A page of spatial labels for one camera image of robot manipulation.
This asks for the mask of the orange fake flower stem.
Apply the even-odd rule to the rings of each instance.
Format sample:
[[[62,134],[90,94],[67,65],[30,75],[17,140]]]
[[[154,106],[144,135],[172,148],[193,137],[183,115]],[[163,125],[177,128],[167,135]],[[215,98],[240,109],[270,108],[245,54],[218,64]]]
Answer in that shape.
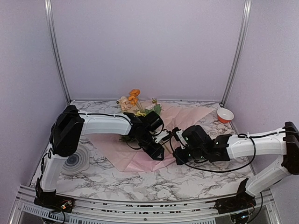
[[[138,98],[138,96],[140,95],[141,91],[139,89],[132,89],[129,93],[129,102],[131,105],[133,106],[137,106],[138,110],[142,113],[145,113],[145,110]]]

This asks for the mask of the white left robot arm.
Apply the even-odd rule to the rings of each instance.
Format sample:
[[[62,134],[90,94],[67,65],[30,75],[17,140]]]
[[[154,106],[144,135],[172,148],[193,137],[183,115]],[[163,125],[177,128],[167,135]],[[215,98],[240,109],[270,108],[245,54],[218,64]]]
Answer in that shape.
[[[146,116],[133,113],[89,113],[69,105],[58,115],[51,128],[48,157],[42,161],[41,177],[36,182],[36,192],[48,207],[59,204],[55,194],[57,181],[65,161],[73,155],[81,136],[89,134],[127,135],[138,142],[154,160],[164,159],[164,148],[160,141],[167,136],[164,123],[156,112]]]

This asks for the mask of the white fake flower bunch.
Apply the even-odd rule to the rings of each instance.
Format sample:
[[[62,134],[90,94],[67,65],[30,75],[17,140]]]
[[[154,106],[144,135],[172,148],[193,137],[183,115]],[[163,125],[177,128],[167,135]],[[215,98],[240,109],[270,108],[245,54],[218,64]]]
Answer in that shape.
[[[156,112],[158,115],[161,114],[162,109],[162,105],[161,103],[159,103],[156,99],[152,99],[152,100],[140,100],[146,115],[149,114],[150,112],[154,111]],[[137,106],[133,106],[132,109],[130,109],[128,112],[129,113],[133,113],[135,115],[135,113],[139,111]]]

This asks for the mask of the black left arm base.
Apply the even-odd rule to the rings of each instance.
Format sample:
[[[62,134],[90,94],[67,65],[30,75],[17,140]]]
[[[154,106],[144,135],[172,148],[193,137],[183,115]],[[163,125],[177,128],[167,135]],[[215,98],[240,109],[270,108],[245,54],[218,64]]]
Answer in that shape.
[[[35,191],[36,196],[34,199],[34,204],[42,206],[49,209],[61,209],[63,212],[71,213],[74,207],[74,198],[60,196],[56,194],[56,190],[51,192],[46,192],[41,188],[40,178],[37,178]]]

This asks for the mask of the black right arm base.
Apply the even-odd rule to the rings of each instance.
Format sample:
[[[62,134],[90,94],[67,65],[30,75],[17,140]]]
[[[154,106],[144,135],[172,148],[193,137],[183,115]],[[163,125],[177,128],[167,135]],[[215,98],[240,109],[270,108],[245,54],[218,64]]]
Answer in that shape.
[[[249,179],[243,180],[235,196],[217,199],[214,208],[219,214],[244,210],[256,206],[255,196],[246,193],[246,183]]]

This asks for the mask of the peach fake flower stem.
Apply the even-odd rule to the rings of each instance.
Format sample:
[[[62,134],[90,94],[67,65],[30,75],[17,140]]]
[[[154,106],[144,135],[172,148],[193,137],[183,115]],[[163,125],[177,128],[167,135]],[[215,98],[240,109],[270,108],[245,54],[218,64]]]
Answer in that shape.
[[[128,98],[125,96],[120,97],[116,103],[120,106],[123,112],[128,112],[133,107]]]

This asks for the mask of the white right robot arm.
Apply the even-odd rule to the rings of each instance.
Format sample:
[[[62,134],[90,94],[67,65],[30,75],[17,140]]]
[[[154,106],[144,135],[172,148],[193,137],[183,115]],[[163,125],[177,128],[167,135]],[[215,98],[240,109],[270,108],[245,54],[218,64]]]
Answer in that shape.
[[[178,165],[204,159],[209,162],[230,161],[239,157],[276,154],[277,159],[257,175],[240,183],[232,206],[241,209],[250,197],[290,175],[299,173],[299,130],[293,122],[282,128],[256,134],[224,134],[212,139],[204,129],[191,126],[177,135],[181,145],[173,149]]]

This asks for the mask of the yellow fake flower bunch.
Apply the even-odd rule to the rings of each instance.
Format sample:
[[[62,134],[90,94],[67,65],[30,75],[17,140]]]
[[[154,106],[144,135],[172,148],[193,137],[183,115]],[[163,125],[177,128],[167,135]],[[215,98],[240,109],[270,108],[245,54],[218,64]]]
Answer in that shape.
[[[136,115],[137,117],[139,117],[139,116],[145,117],[145,116],[146,116],[146,112],[137,111],[137,112],[135,113],[135,115]]]

